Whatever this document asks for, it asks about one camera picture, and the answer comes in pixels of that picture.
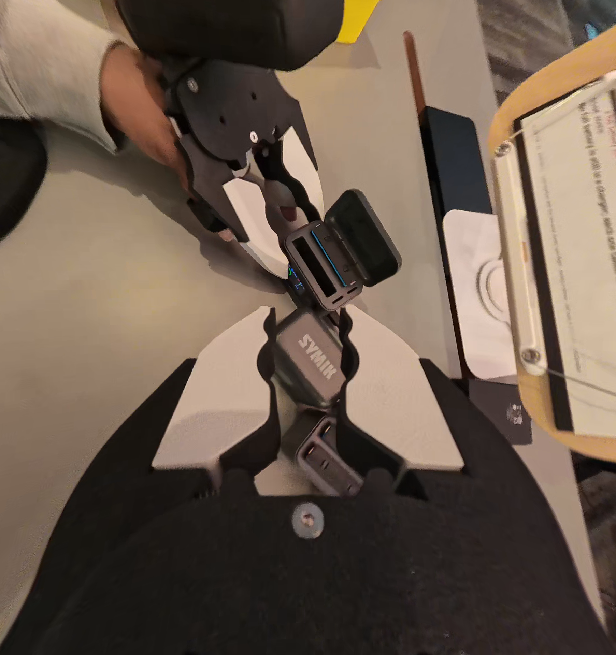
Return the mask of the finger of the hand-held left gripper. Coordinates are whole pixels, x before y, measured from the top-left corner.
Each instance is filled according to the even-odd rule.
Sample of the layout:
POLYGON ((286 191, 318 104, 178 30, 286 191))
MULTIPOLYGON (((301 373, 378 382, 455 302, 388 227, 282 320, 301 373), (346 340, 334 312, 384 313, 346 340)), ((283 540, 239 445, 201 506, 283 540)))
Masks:
POLYGON ((309 222, 323 220, 318 168, 294 127, 267 148, 267 186, 279 207, 300 209, 309 222))
POLYGON ((246 238, 239 240, 243 249, 267 272, 288 280, 289 262, 278 236, 269 225, 266 202, 258 184, 235 177, 222 186, 246 238))

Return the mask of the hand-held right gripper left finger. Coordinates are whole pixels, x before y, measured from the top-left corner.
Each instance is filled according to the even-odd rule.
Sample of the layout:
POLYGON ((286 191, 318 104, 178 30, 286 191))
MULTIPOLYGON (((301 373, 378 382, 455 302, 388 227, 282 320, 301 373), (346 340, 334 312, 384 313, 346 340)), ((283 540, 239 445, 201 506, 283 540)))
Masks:
POLYGON ((276 312, 261 306, 199 353, 152 467, 264 470, 280 447, 273 345, 276 312))

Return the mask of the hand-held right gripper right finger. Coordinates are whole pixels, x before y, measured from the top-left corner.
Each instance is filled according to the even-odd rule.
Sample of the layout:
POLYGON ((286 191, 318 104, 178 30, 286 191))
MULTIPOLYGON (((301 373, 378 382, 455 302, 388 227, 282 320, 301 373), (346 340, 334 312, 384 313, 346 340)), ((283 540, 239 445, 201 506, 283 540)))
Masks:
POLYGON ((461 471, 464 461, 417 353, 349 305, 340 315, 345 370, 337 419, 341 457, 357 471, 461 471))

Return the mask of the black battery charger case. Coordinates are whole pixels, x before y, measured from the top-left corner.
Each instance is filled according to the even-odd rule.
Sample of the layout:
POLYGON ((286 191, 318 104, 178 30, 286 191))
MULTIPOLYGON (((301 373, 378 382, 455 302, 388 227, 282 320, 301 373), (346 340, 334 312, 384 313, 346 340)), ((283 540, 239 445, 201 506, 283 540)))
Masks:
POLYGON ((364 288, 394 276, 402 266, 401 255, 365 194, 346 190, 321 221, 290 233, 282 244, 289 261, 285 286, 298 308, 324 316, 352 303, 364 288), (343 287, 312 239, 311 229, 325 225, 348 259, 354 283, 343 287))
POLYGON ((281 439, 281 451, 322 495, 356 496, 363 478, 336 447, 336 417, 315 408, 299 412, 281 439))
POLYGON ((297 309, 277 326, 276 377, 293 401, 327 411, 345 383, 342 352, 326 322, 308 309, 297 309))

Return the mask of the yellow plastic bin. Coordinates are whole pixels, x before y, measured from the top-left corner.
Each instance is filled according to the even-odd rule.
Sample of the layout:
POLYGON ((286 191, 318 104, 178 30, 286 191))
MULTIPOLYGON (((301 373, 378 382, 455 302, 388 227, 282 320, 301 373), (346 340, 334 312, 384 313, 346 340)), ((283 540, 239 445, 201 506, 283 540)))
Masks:
POLYGON ((336 43, 352 45, 360 37, 380 1, 344 1, 343 22, 336 43))

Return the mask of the person's left forearm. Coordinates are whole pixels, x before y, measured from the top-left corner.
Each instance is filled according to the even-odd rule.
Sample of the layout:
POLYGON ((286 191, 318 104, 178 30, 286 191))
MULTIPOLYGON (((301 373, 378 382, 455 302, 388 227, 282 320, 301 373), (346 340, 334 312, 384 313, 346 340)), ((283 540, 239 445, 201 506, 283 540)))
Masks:
POLYGON ((51 122, 116 153, 124 137, 106 128, 100 77, 126 41, 59 1, 0 1, 0 118, 51 122))

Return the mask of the person's left hand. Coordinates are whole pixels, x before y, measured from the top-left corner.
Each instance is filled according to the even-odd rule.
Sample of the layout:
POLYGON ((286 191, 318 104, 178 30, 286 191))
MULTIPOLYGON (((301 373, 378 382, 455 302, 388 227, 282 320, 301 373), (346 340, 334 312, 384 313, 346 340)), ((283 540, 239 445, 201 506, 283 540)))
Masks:
POLYGON ((189 191, 187 165, 165 114, 161 76, 161 62, 127 45, 114 45, 101 69, 101 108, 112 127, 143 154, 173 170, 189 191))

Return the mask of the black power adapter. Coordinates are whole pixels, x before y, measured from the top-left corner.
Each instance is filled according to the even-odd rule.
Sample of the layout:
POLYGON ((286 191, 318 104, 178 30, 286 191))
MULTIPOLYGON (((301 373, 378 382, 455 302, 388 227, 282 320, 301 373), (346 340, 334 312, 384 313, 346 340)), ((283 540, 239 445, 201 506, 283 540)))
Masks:
POLYGON ((515 384, 468 381, 470 401, 513 446, 532 444, 532 421, 515 384))

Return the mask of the dark blue panel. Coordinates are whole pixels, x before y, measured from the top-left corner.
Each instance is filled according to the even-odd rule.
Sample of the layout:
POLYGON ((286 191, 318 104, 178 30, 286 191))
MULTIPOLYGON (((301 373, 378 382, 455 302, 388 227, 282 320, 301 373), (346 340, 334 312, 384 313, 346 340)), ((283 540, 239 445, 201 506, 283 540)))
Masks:
POLYGON ((459 209, 492 214, 485 169, 472 119, 427 105, 419 115, 435 217, 459 209))

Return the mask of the dark rounded object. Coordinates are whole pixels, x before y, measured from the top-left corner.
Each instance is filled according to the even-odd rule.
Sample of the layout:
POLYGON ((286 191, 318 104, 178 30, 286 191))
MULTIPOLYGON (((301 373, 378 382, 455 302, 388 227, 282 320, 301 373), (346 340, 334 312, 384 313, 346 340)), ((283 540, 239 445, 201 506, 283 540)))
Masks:
POLYGON ((48 169, 48 153, 30 122, 0 118, 0 241, 22 220, 48 169))

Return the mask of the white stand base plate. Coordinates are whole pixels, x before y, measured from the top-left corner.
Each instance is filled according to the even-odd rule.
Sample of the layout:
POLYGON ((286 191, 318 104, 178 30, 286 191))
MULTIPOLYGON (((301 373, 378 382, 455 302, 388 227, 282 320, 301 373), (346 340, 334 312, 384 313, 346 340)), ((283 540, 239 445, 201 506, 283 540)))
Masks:
POLYGON ((442 226, 464 363, 481 380, 516 379, 498 218, 452 209, 442 226))

